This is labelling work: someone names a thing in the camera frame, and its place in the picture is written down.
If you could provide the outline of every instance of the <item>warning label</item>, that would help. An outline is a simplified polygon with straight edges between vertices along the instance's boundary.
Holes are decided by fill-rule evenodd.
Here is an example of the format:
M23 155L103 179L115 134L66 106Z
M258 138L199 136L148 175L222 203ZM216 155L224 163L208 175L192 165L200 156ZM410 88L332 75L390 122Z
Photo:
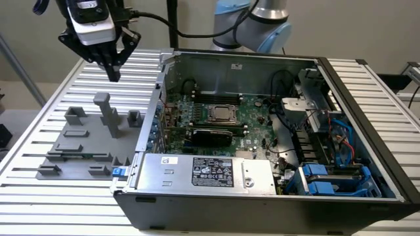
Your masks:
M234 187L232 159L195 157L191 181L195 186Z

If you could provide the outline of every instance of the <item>slotted aluminum surface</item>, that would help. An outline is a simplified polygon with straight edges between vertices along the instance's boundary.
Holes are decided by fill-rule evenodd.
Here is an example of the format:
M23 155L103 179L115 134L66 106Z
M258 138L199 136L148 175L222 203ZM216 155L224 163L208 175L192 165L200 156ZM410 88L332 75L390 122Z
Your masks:
M83 106L88 113L99 113L92 98L98 91L107 91L112 96L111 105L119 112L131 109L146 111L148 96L160 72L159 56L160 51L138 50L123 67L123 76L118 84L108 82L106 73L96 65L84 62L76 65L10 155L0 163L0 235L186 235L180 232L140 232L134 228L108 190L110 181L35 178L36 168L43 163L44 155L66 124L63 116L70 106ZM355 61L340 61L347 64L342 65L339 71L348 68L342 72L363 73L363 68L355 65ZM375 85L368 78L360 76L355 81ZM384 103L390 103L386 98L382 99ZM404 117L395 115L396 117L379 116L375 122L383 122L384 118L396 118L399 121L396 124L402 124ZM400 159L403 157L407 158L406 162L402 161L404 168L408 167L408 162L410 167L416 168L419 163L411 162L410 156L402 156ZM416 178L414 183L420 186L420 180ZM399 222L378 222L355 235L418 236L419 225L420 213L416 213ZM191 235L227 234L192 232Z

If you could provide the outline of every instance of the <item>robotic arm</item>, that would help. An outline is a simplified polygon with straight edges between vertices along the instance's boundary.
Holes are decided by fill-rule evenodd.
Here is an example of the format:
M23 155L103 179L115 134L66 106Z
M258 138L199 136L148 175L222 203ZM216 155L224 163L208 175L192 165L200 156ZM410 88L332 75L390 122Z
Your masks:
M50 0L38 0L34 12L42 15ZM210 35L182 33L163 17L124 7L124 0L56 0L67 29L60 42L88 62L107 71L111 82L120 79L120 67L138 47L140 34L128 29L134 18L148 17L168 25L186 38L214 38L215 50L238 51L242 46L256 52L276 53L291 35L287 0L219 0L215 31ZM118 51L122 38L123 50Z

